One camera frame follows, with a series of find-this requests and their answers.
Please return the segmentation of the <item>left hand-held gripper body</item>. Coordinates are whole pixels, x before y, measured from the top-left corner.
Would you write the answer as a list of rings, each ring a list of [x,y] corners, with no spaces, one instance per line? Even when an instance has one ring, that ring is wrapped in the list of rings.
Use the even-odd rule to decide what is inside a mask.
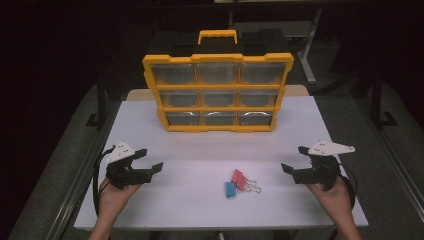
[[[134,160],[134,150],[128,143],[120,141],[112,150],[111,155],[107,159],[106,177],[110,183],[123,189],[129,185],[139,185],[150,183],[153,175],[149,169],[134,169],[132,163]]]

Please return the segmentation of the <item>black metal stand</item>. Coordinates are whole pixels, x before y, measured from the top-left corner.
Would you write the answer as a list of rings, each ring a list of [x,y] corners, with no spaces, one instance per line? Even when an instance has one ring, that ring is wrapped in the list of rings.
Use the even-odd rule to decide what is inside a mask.
[[[103,77],[97,78],[97,112],[89,116],[87,126],[101,128],[106,121],[106,91]]]
[[[386,126],[397,126],[398,123],[390,112],[381,111],[382,78],[379,70],[375,71],[371,96],[371,119],[378,129]]]

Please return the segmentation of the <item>white metal desk frame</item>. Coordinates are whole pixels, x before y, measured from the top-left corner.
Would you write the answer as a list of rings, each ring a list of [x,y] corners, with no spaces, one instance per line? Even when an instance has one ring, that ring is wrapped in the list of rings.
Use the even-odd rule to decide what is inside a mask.
[[[260,30],[265,28],[278,28],[282,30],[287,38],[300,38],[305,40],[305,44],[301,50],[297,52],[299,63],[302,67],[306,80],[309,84],[314,85],[317,80],[308,62],[308,55],[314,40],[316,30],[322,10],[316,9],[310,20],[285,20],[285,21],[253,21],[242,22],[234,20],[234,11],[230,11],[228,27],[230,29],[247,31]]]

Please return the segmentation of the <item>aluminium rail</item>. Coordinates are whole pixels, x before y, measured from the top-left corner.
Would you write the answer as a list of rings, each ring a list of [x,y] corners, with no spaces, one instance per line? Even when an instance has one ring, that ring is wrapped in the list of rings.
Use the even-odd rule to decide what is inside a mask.
[[[92,181],[93,165],[103,152],[120,105],[121,103],[116,101],[108,103],[103,122],[88,127],[89,130],[94,131],[94,134],[81,144],[83,156],[77,158],[78,168],[70,178],[70,186],[66,188],[65,198],[59,206],[45,240],[61,240],[74,212],[84,200]]]
[[[365,117],[367,126],[373,132],[379,144],[382,146],[385,154],[389,158],[391,164],[395,169],[395,175],[399,179],[400,185],[405,191],[417,215],[424,223],[424,195],[419,190],[415,181],[405,168],[402,158],[396,152],[395,148],[390,143],[387,135],[384,133],[385,127],[397,127],[398,123],[393,118],[391,113],[387,111],[383,112],[383,119],[380,119],[381,115],[377,114],[377,119],[374,120],[371,109],[367,106],[365,100],[355,99],[354,102],[360,110],[361,115]]]

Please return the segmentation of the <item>person's right hand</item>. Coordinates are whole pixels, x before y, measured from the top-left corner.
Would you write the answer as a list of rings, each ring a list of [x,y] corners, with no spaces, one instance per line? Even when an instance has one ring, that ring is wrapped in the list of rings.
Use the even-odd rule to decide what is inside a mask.
[[[307,184],[307,188],[334,222],[353,218],[350,195],[346,184],[340,177],[336,178],[334,186],[328,191],[322,190],[316,184]]]

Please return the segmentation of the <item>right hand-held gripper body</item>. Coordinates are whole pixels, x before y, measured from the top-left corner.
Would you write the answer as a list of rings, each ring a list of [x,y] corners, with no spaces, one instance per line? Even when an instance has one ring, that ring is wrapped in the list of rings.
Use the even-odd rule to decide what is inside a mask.
[[[294,170],[294,182],[296,184],[322,184],[324,190],[328,191],[334,186],[336,178],[341,177],[348,185],[348,189],[353,191],[351,182],[341,175],[340,163],[336,159],[336,155],[354,151],[353,146],[319,140],[309,148],[308,157],[312,167]]]

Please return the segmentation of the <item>person's left hand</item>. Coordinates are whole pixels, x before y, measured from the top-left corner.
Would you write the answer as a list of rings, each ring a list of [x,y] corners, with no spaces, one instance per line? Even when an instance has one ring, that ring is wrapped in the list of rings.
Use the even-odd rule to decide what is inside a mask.
[[[130,198],[140,189],[140,185],[129,185],[119,189],[105,177],[100,185],[99,214],[101,219],[116,219],[126,207]]]

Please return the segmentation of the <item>pink binder clip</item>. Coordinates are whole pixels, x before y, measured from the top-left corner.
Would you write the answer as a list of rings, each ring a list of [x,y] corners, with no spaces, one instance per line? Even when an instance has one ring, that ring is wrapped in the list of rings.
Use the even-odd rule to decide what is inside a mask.
[[[240,170],[235,169],[231,182],[241,191],[260,193],[262,189],[255,180],[248,179]]]

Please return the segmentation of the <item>yellow storage organizer cabinet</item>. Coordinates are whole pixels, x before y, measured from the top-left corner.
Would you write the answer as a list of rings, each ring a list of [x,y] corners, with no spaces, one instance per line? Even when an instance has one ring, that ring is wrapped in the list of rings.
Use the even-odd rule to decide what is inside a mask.
[[[293,64],[279,29],[162,31],[143,58],[159,121],[184,132],[272,131]]]

